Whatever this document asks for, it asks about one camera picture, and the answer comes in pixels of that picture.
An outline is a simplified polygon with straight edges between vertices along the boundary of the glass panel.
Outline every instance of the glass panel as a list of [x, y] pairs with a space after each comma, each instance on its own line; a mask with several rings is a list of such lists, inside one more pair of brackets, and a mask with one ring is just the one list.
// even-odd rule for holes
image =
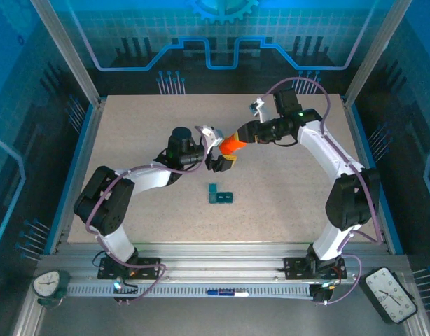
[[[298, 74], [344, 93], [392, 2], [72, 0], [68, 6], [55, 0], [53, 5], [101, 95], [182, 94], [173, 82], [183, 79], [192, 94], [265, 92]], [[310, 93], [308, 87], [299, 91]]]
[[42, 253], [87, 108], [30, 2], [0, 1], [0, 335]]
[[402, 245], [430, 263], [430, 1], [412, 2], [356, 106]]

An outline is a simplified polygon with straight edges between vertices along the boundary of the work surface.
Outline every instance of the work surface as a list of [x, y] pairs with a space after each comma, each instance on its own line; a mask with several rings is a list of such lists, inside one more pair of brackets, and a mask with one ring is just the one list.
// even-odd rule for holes
[[[85, 183], [98, 166], [129, 169], [150, 163], [178, 126], [209, 125], [231, 135], [253, 119], [254, 94], [109, 96], [99, 125]], [[298, 95], [304, 109], [326, 110], [322, 94]], [[327, 128], [357, 157], [342, 102], [331, 95]], [[272, 96], [265, 106], [275, 112]], [[282, 143], [293, 139], [283, 139]], [[131, 242], [313, 242], [327, 222], [331, 191], [326, 174], [303, 146], [250, 144], [237, 152], [235, 166], [214, 173], [205, 168], [174, 185], [147, 190], [131, 199], [123, 226]], [[233, 204], [210, 204], [208, 186], [233, 193]], [[371, 236], [372, 223], [362, 230]], [[75, 216], [69, 243], [95, 242]]]

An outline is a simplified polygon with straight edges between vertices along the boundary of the pen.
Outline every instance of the pen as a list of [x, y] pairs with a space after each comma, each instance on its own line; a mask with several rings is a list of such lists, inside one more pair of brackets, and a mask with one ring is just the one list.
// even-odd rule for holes
[[237, 296], [239, 298], [249, 296], [249, 293], [244, 289], [209, 289], [207, 294], [213, 296]]

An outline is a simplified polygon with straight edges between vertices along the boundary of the orange cylinder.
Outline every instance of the orange cylinder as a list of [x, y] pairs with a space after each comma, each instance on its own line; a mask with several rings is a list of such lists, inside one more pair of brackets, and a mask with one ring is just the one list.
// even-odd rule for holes
[[220, 145], [220, 151], [223, 155], [230, 155], [239, 149], [245, 147], [248, 143], [238, 140], [238, 133], [232, 134], [225, 139]]

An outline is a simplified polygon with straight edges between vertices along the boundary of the yellow object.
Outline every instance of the yellow object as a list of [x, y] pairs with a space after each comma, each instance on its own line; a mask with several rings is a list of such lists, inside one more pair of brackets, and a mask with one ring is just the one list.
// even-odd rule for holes
[[235, 155], [223, 155], [223, 158], [225, 158], [228, 161], [232, 161], [231, 168], [234, 167], [235, 161], [237, 161], [237, 157]]

